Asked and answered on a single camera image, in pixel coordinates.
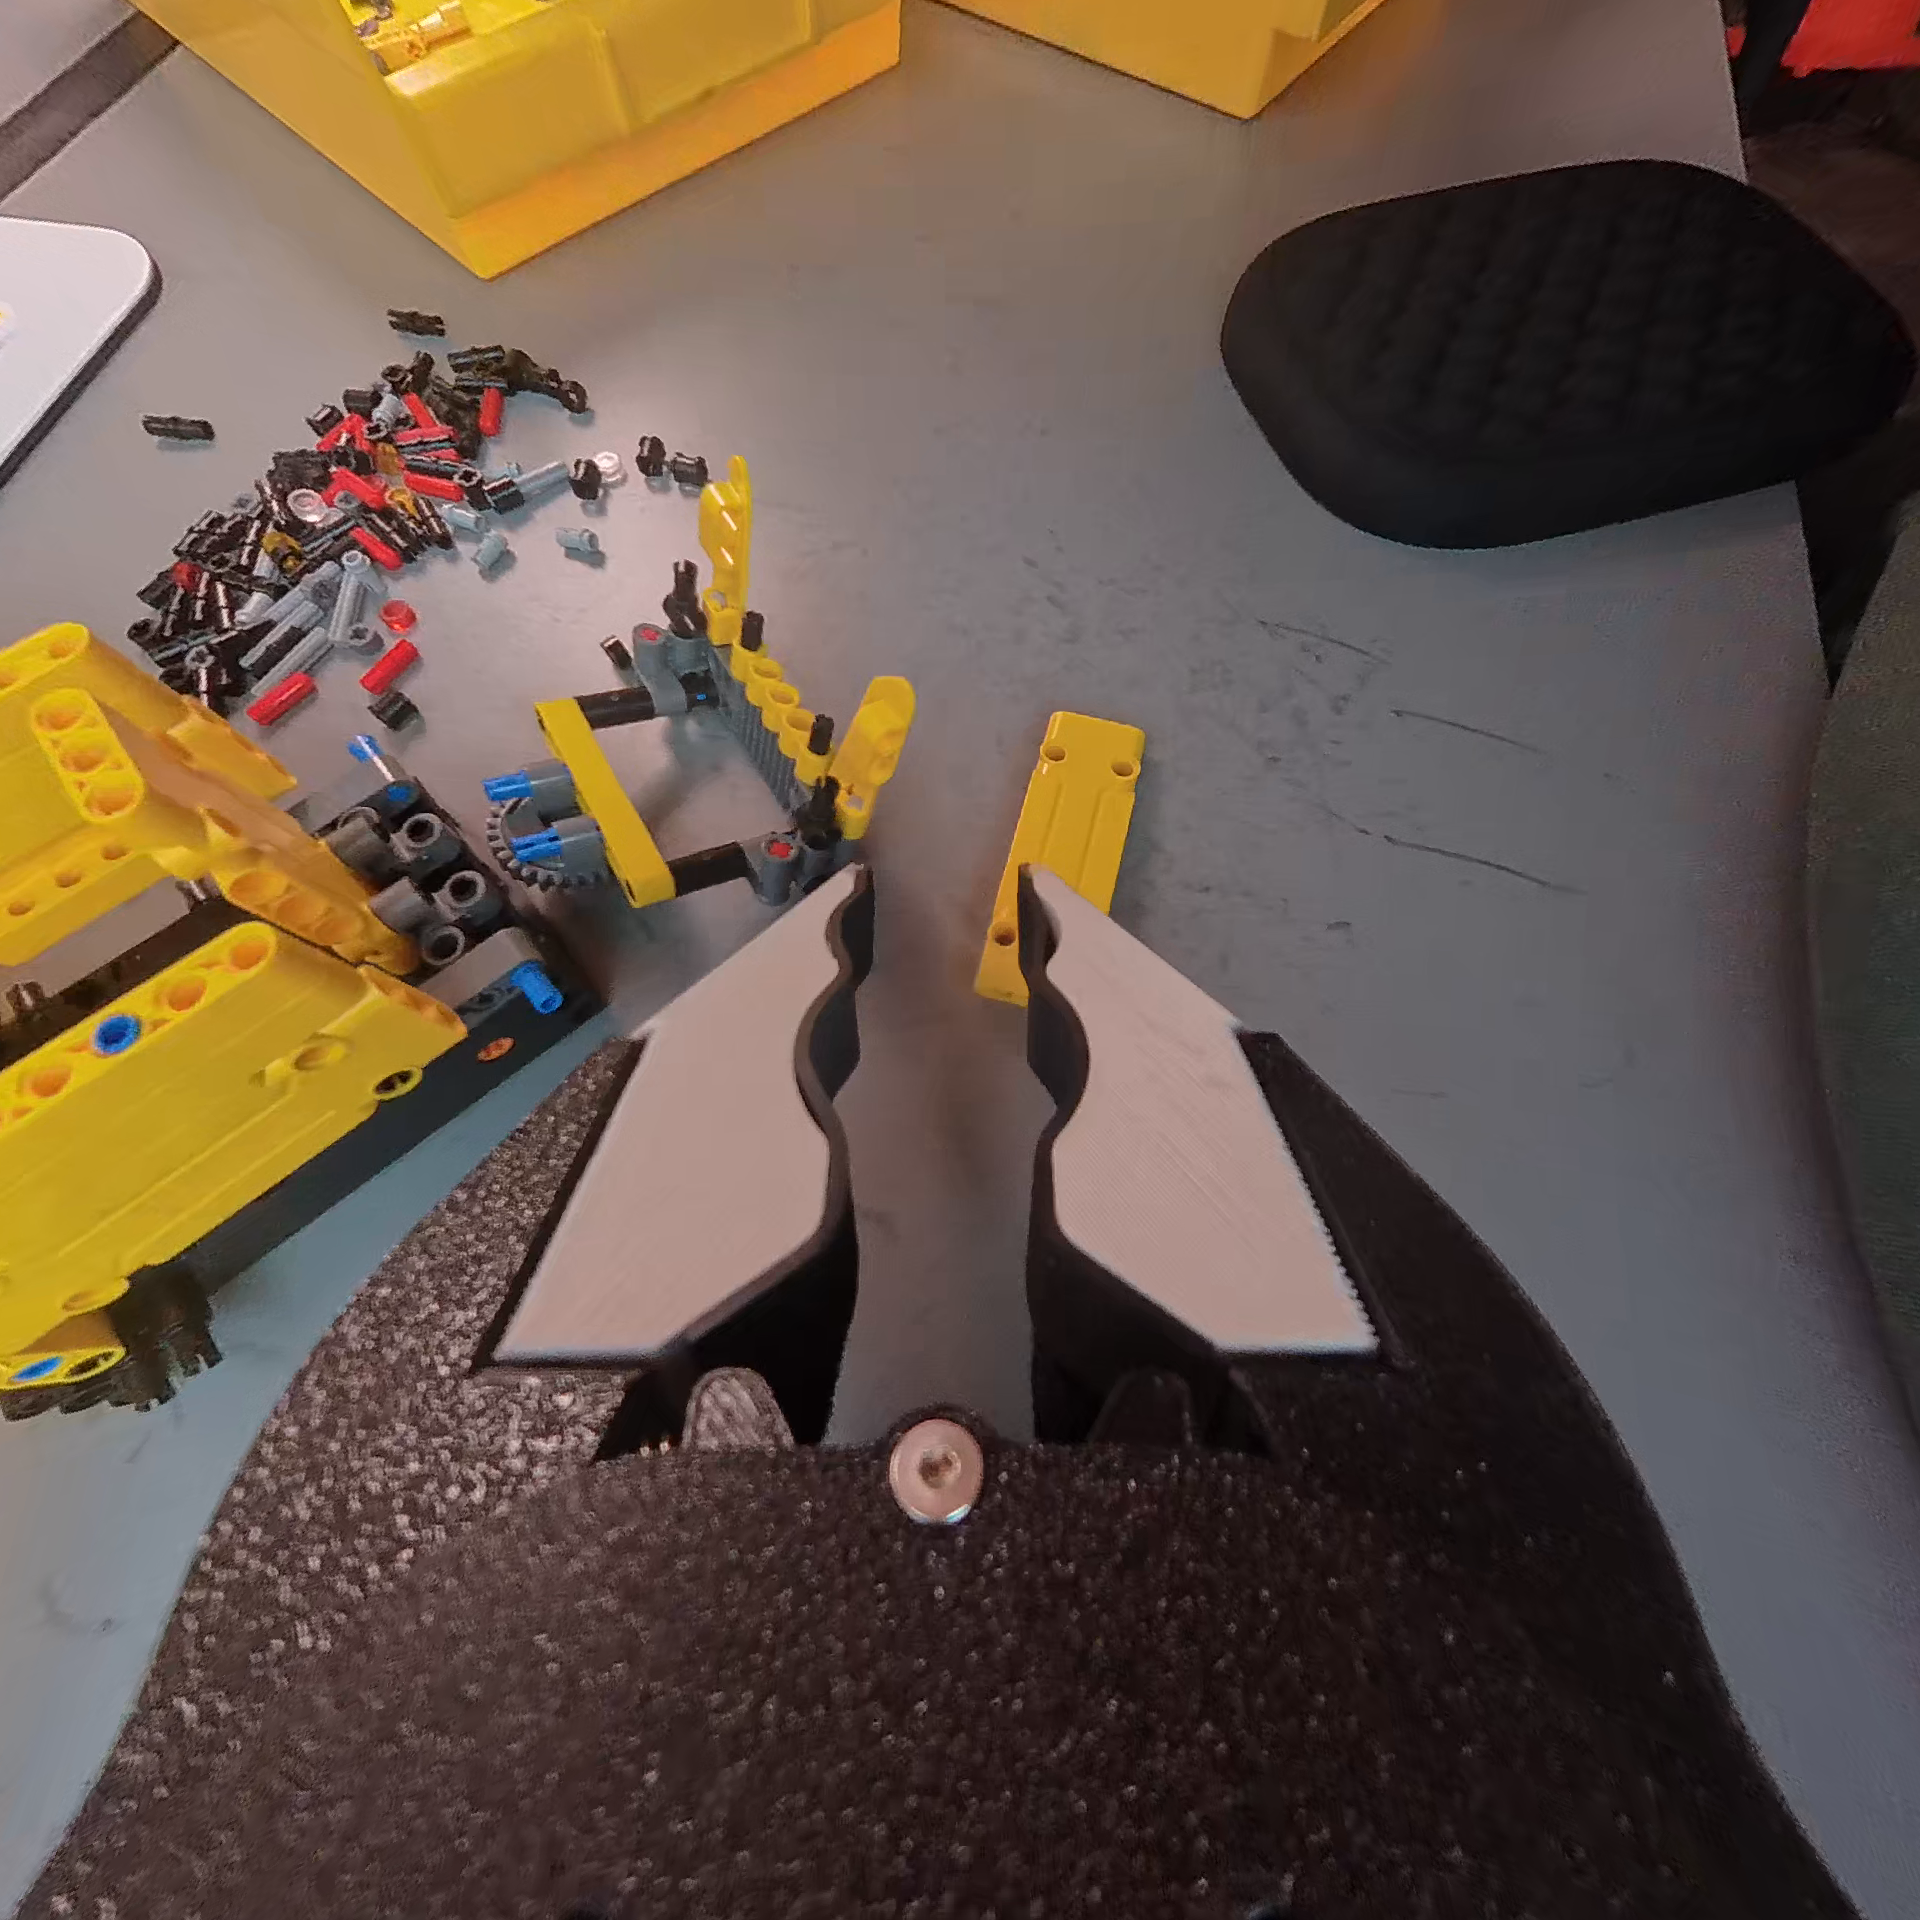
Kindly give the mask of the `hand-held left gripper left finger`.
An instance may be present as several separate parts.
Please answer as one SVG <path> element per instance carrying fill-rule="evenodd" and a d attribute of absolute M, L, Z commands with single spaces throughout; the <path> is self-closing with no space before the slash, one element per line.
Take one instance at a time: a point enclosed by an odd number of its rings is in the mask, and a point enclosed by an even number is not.
<path fill-rule="evenodd" d="M 641 1028 L 487 1332 L 493 1371 L 604 1371 L 606 1447 L 683 1437 L 750 1371 L 803 1447 L 829 1429 L 859 1289 L 837 1093 L 859 1064 L 876 871 L 819 881 Z"/>

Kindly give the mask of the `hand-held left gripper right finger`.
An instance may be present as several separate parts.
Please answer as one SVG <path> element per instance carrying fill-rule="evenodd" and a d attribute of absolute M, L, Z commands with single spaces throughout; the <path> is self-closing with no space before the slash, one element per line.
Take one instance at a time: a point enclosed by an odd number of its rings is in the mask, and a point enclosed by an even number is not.
<path fill-rule="evenodd" d="M 1198 1433 L 1264 1363 L 1382 1357 L 1371 1309 L 1217 1000 L 1051 869 L 1019 871 L 1032 1166 L 1032 1423 L 1081 1443 L 1167 1378 Z"/>

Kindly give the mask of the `yellow lego beam with black pins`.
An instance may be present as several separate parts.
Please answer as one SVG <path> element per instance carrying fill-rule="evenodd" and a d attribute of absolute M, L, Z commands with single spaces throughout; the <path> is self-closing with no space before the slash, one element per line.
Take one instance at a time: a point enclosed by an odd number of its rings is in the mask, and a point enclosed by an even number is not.
<path fill-rule="evenodd" d="M 680 860 L 662 856 L 635 805 L 619 787 L 598 735 L 647 725 L 659 716 L 659 703 L 647 685 L 619 685 L 534 704 L 548 759 L 558 760 L 571 782 L 575 818 L 592 827 L 592 833 L 575 833 L 571 838 L 566 838 L 561 831 L 545 831 L 542 845 L 598 842 L 598 851 L 629 908 L 654 908 L 753 876 L 741 842 L 712 845 Z"/>

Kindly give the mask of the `yellow lego panel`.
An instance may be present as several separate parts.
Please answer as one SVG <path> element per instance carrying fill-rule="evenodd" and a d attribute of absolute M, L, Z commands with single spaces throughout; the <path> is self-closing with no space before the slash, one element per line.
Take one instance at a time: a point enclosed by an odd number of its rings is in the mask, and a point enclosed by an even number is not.
<path fill-rule="evenodd" d="M 1040 735 L 1019 824 L 1003 860 L 974 994 L 1025 1006 L 1019 968 L 1019 876 L 1055 871 L 1098 910 L 1113 908 L 1118 876 L 1135 810 L 1145 731 L 1141 725 L 1059 709 Z"/>

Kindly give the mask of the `grey lego gear with blue pins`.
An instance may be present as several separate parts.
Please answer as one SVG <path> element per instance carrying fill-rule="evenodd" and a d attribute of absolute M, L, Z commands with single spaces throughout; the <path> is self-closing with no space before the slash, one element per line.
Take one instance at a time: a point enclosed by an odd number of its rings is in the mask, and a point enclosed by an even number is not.
<path fill-rule="evenodd" d="M 524 893 L 558 894 L 609 881 L 604 831 L 558 759 L 484 782 L 487 845 Z"/>

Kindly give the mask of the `grey yellow lego rack assembly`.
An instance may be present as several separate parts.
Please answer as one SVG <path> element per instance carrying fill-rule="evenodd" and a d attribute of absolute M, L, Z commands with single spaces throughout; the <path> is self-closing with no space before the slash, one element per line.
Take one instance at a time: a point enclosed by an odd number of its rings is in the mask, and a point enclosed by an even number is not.
<path fill-rule="evenodd" d="M 873 678 L 850 722 L 803 699 L 746 600 L 753 482 L 745 457 L 698 492 L 701 563 L 680 563 L 662 625 L 629 637 L 624 685 L 647 685 L 659 719 L 714 719 L 782 810 L 782 824 L 741 842 L 764 906 L 789 906 L 840 871 L 867 835 L 918 716 L 913 685 Z"/>

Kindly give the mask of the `large yellow black lego model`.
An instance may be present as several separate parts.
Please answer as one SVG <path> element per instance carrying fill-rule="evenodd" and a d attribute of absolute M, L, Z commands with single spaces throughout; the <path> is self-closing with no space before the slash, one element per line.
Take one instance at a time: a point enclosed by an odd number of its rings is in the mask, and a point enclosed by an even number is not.
<path fill-rule="evenodd" d="M 154 1406 L 244 1268 L 604 1000 L 383 745 L 293 773 L 64 621 L 2 647 L 2 1421 Z"/>

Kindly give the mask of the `pile of small lego pins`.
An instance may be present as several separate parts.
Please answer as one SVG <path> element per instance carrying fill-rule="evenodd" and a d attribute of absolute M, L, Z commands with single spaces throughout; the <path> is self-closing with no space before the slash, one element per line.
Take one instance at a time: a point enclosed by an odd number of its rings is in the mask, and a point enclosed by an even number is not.
<path fill-rule="evenodd" d="M 712 467 L 662 438 L 632 455 L 575 452 L 520 464 L 496 449 L 511 402 L 592 419 L 586 389 L 506 344 L 445 345 L 445 316 L 389 312 L 405 356 L 305 419 L 305 440 L 274 452 L 226 507 L 188 518 L 141 584 L 130 650 L 161 685 L 271 731 L 314 703 L 329 663 L 355 669 L 383 731 L 419 709 L 419 606 L 403 577 L 465 559 L 481 580 L 516 566 L 508 530 L 548 507 L 567 523 L 558 548 L 601 566 L 598 516 L 613 489 L 698 497 Z"/>

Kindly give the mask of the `heap of mixed lego pieces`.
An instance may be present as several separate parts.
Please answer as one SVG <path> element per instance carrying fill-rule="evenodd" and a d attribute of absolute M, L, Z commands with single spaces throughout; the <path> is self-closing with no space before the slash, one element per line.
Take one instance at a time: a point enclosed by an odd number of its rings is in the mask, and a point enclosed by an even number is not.
<path fill-rule="evenodd" d="M 383 80 L 470 33 L 465 5 L 342 5 L 342 14 Z"/>

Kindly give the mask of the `yellow plastic storage bin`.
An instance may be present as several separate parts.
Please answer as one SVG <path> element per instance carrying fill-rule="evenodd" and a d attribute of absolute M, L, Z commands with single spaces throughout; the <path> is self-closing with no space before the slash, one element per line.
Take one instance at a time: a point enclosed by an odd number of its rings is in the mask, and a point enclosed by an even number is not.
<path fill-rule="evenodd" d="M 342 5 L 138 5 L 165 37 L 496 277 L 897 64 L 900 5 L 465 5 L 383 80 Z"/>
<path fill-rule="evenodd" d="M 953 5 L 953 9 L 1252 122 L 1382 5 Z"/>

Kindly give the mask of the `pale rounded board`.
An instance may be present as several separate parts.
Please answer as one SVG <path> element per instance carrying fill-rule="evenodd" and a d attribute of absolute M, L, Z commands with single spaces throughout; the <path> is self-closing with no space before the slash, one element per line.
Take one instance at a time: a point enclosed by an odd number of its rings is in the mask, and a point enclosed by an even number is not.
<path fill-rule="evenodd" d="M 128 231 L 2 219 L 2 482 L 157 296 L 157 257 Z"/>

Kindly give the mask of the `orange reflective vest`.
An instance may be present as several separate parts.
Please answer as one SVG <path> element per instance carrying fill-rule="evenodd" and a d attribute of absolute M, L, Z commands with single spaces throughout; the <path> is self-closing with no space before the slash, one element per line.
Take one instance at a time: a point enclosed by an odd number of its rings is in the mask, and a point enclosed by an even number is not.
<path fill-rule="evenodd" d="M 1913 70 L 1918 5 L 1740 5 L 1728 57 L 1744 97 L 1777 74 Z"/>

